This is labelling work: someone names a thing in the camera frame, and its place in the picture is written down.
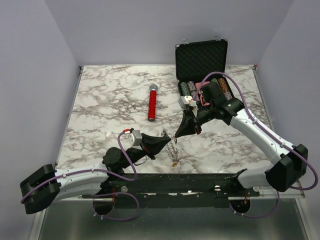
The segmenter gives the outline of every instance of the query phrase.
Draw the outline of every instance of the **red microphone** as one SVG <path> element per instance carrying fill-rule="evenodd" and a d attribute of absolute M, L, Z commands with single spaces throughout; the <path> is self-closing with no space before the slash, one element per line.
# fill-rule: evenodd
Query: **red microphone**
<path fill-rule="evenodd" d="M 157 103 L 157 91 L 158 87 L 152 84 L 149 87 L 150 97 L 149 97 L 149 111 L 148 111 L 148 121 L 154 122 L 156 120 L 156 103 Z"/>

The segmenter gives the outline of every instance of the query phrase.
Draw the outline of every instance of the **white marble surface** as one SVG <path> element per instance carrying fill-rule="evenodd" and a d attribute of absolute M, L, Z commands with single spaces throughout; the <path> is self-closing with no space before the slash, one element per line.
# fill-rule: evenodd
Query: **white marble surface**
<path fill-rule="evenodd" d="M 227 66 L 225 72 L 239 84 L 252 112 L 268 124 L 252 66 Z M 174 134 L 183 116 L 175 73 L 174 65 L 85 66 L 57 168 L 102 161 L 108 148 L 118 147 L 117 136 L 123 129 L 161 136 L 165 128 Z M 149 86 L 154 83 L 159 87 L 156 121 L 149 122 Z M 232 83 L 230 87 L 239 97 Z M 200 135 L 178 138 L 177 166 L 163 150 L 156 160 L 136 167 L 138 173 L 236 173 L 270 165 L 262 151 L 222 120 L 212 120 L 202 130 Z M 130 147 L 127 140 L 122 142 Z"/>

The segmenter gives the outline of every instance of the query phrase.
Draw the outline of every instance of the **purple cable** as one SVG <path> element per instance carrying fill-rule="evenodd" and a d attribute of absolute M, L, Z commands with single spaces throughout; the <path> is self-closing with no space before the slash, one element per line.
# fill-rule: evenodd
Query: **purple cable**
<path fill-rule="evenodd" d="M 120 141 L 120 137 L 125 134 L 125 132 L 121 132 L 119 135 L 118 135 L 118 144 L 119 144 L 119 147 L 123 153 L 123 155 L 125 156 L 125 158 L 128 160 L 130 166 L 132 167 L 133 169 L 133 172 L 134 172 L 134 178 L 127 178 L 127 177 L 124 177 L 124 176 L 121 176 L 119 174 L 116 174 L 112 171 L 108 171 L 108 170 L 104 170 L 104 169 L 94 169 L 95 172 L 102 172 L 102 173 L 107 173 L 107 174 L 111 174 L 111 175 L 114 175 L 120 179 L 123 179 L 123 180 L 126 180 L 126 181 L 130 181 L 130 182 L 133 182 L 135 180 L 137 180 L 138 178 L 138 175 L 137 175 L 137 171 L 136 171 L 136 168 L 134 166 L 134 164 L 132 163 L 132 161 L 130 160 L 130 157 L 128 156 L 128 154 L 126 153 L 124 147 L 122 146 L 121 144 L 121 141 Z M 88 173 L 88 172 L 92 172 L 92 169 L 86 169 L 86 170 L 79 170 L 79 171 L 74 171 L 74 172 L 70 172 L 70 173 L 66 173 L 65 175 L 68 177 L 68 176 L 72 176 L 72 175 L 76 175 L 76 174 L 82 174 L 82 173 Z M 57 180 L 57 179 L 60 179 L 60 178 L 63 178 L 64 176 L 61 174 L 61 175 L 58 175 L 58 176 L 54 176 L 42 183 L 40 183 L 38 186 L 36 186 L 34 189 L 32 189 L 31 191 L 29 191 L 26 195 L 23 196 L 23 198 L 21 199 L 20 203 L 21 204 L 24 204 L 25 200 L 30 197 L 31 194 L 33 194 L 35 191 L 37 191 L 38 189 L 42 188 L 44 185 L 54 181 L 54 180 Z M 134 216 L 130 217 L 130 218 L 126 218 L 126 219 L 117 219 L 117 218 L 108 218 L 108 217 L 103 217 L 105 219 L 111 219 L 111 220 L 116 220 L 116 221 L 128 221 L 128 220 L 131 220 L 131 219 L 134 219 L 138 216 L 138 212 L 139 212 L 139 202 L 138 200 L 135 198 L 135 196 L 133 196 L 132 194 L 130 193 L 127 193 L 127 192 L 113 192 L 113 193 L 109 193 L 109 194 L 103 194 L 103 195 L 93 195 L 94 197 L 103 197 L 103 196 L 111 196 L 111 195 L 115 195 L 115 194 L 125 194 L 125 195 L 129 195 L 130 197 L 132 197 L 135 202 L 136 202 L 136 205 L 137 205 L 137 211 L 135 213 Z"/>
<path fill-rule="evenodd" d="M 224 72 L 219 72 L 219 71 L 214 71 L 214 72 L 211 72 L 209 73 L 201 82 L 200 84 L 200 87 L 197 89 L 196 91 L 196 96 L 198 95 L 199 93 L 199 90 L 201 89 L 202 85 L 204 84 L 204 82 L 212 75 L 214 74 L 220 74 L 220 75 L 223 75 L 225 77 L 227 77 L 233 84 L 234 86 L 236 87 L 236 89 L 238 90 L 239 94 L 240 94 L 240 97 L 242 99 L 242 102 L 243 102 L 243 105 L 244 105 L 244 109 L 246 111 L 246 113 L 248 114 L 249 118 L 252 120 L 252 121 L 255 121 L 254 117 L 251 115 L 249 109 L 248 109 L 248 106 L 247 106 L 247 103 L 246 103 L 246 100 L 245 100 L 245 97 L 243 95 L 243 93 L 241 92 L 239 86 L 237 85 L 237 83 L 235 82 L 235 80 L 232 79 L 232 77 L 230 77 L 229 75 L 225 74 Z M 282 145 L 283 143 L 278 140 L 275 136 L 273 136 L 267 129 L 265 129 L 259 122 L 255 122 L 255 124 L 263 131 L 265 132 L 271 139 L 273 139 L 275 142 L 277 142 L 279 145 Z M 318 178 L 318 174 L 317 174 L 317 171 L 315 170 L 315 168 L 303 157 L 301 156 L 299 153 L 297 153 L 295 150 L 291 149 L 290 147 L 286 146 L 286 145 L 283 145 L 283 147 L 290 151 L 291 153 L 293 153 L 294 155 L 296 155 L 299 159 L 301 159 L 302 162 L 304 162 L 310 169 L 311 171 L 313 172 L 314 174 L 314 183 L 311 185 L 311 186 L 308 186 L 308 187 L 297 187 L 297 186 L 291 186 L 292 189 L 296 189 L 296 190 L 300 190 L 300 191 L 306 191 L 306 190 L 311 190 L 311 189 L 314 189 L 317 184 L 318 184 L 318 181 L 319 181 L 319 178 Z"/>
<path fill-rule="evenodd" d="M 279 195 L 279 192 L 276 191 L 276 195 L 277 195 L 277 199 L 276 199 L 276 205 L 274 207 L 274 209 L 264 215 L 259 215 L 259 216 L 254 216 L 254 215 L 247 215 L 247 214 L 242 214 L 240 212 L 237 212 L 236 210 L 234 210 L 234 208 L 232 207 L 231 203 L 229 204 L 232 212 L 234 214 L 237 214 L 239 216 L 242 216 L 242 217 L 245 217 L 245 218 L 250 218 L 250 219 L 261 219 L 261 218 L 265 218 L 265 217 L 268 217 L 270 216 L 271 214 L 273 214 L 278 208 L 279 208 L 279 205 L 280 205 L 280 195 Z"/>
<path fill-rule="evenodd" d="M 125 222 L 125 221 L 130 221 L 130 220 L 133 220 L 135 218 L 137 218 L 139 216 L 139 209 L 140 209 L 140 205 L 139 205 L 139 201 L 138 199 L 133 196 L 132 194 L 128 193 L 128 192 L 113 192 L 113 193 L 108 193 L 108 194 L 101 194 L 101 195 L 93 195 L 93 197 L 95 198 L 98 198 L 98 197 L 107 197 L 107 196 L 112 196 L 112 195 L 128 195 L 130 197 L 133 198 L 133 200 L 135 201 L 136 203 L 136 211 L 134 213 L 133 216 L 131 217 L 127 217 L 127 218 L 115 218 L 115 217 L 109 217 L 109 216 L 105 216 L 105 215 L 99 215 L 97 212 L 96 212 L 96 208 L 95 208 L 95 205 L 92 204 L 92 210 L 94 212 L 94 217 L 95 216 L 98 216 L 100 218 L 103 218 L 103 219 L 109 219 L 109 220 L 113 220 L 113 221 L 119 221 L 119 222 Z"/>

